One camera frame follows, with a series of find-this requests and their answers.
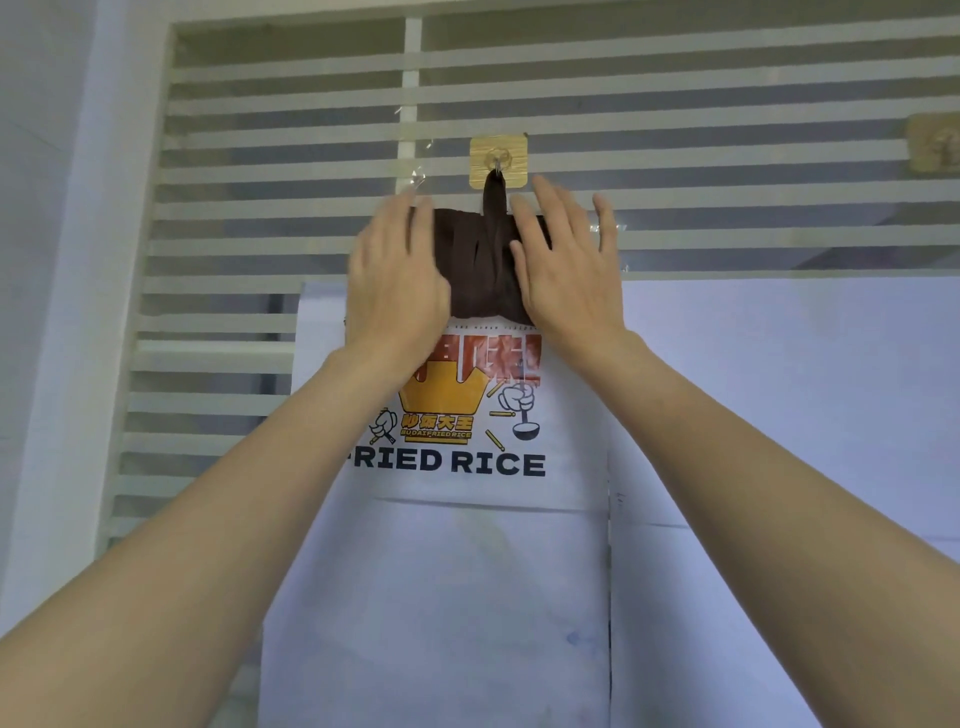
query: wall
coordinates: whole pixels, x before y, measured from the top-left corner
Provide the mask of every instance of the wall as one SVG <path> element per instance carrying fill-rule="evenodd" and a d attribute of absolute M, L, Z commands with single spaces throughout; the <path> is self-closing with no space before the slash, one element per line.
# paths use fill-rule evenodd
<path fill-rule="evenodd" d="M 0 575 L 96 0 L 0 0 Z"/>

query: person's left hand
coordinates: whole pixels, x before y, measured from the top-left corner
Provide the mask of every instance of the person's left hand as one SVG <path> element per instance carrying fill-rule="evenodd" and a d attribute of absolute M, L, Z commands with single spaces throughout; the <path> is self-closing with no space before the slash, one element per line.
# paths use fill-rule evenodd
<path fill-rule="evenodd" d="M 411 188 L 388 198 L 357 236 L 347 284 L 347 345 L 387 355 L 406 376 L 437 345 L 450 319 L 450 285 L 433 251 L 433 203 L 407 223 Z"/>

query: window blind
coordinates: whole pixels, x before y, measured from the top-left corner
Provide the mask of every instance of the window blind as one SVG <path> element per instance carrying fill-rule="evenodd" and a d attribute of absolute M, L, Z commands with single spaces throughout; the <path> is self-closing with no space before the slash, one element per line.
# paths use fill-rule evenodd
<path fill-rule="evenodd" d="M 380 198 L 413 179 L 479 209 L 475 135 L 527 133 L 533 173 L 604 191 L 628 278 L 954 270 L 960 180 L 912 176 L 904 126 L 960 111 L 960 15 L 768 5 L 181 29 L 105 545 L 283 402 L 300 289 L 345 273 Z"/>

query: white window frame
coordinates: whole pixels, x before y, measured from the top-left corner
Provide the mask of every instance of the white window frame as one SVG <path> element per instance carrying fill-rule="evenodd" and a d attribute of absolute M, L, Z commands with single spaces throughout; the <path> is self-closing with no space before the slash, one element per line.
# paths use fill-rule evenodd
<path fill-rule="evenodd" d="M 146 249 L 174 27 L 461 2 L 99 0 L 0 581 L 0 635 L 92 562 L 109 515 L 105 484 L 116 467 L 126 411 L 131 309 Z"/>

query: person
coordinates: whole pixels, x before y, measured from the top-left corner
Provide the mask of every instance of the person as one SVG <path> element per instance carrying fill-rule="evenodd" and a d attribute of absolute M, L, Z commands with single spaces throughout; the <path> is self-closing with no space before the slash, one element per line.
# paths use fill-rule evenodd
<path fill-rule="evenodd" d="M 553 247 L 514 196 L 530 316 L 646 453 L 813 713 L 829 728 L 956 725 L 960 566 L 657 358 L 624 327 L 608 203 L 594 198 L 597 247 L 568 192 L 533 186 Z M 388 200 L 357 238 L 346 345 L 0 642 L 4 726 L 208 723 L 348 452 L 447 325 L 431 202 L 408 242 L 412 202 Z"/>

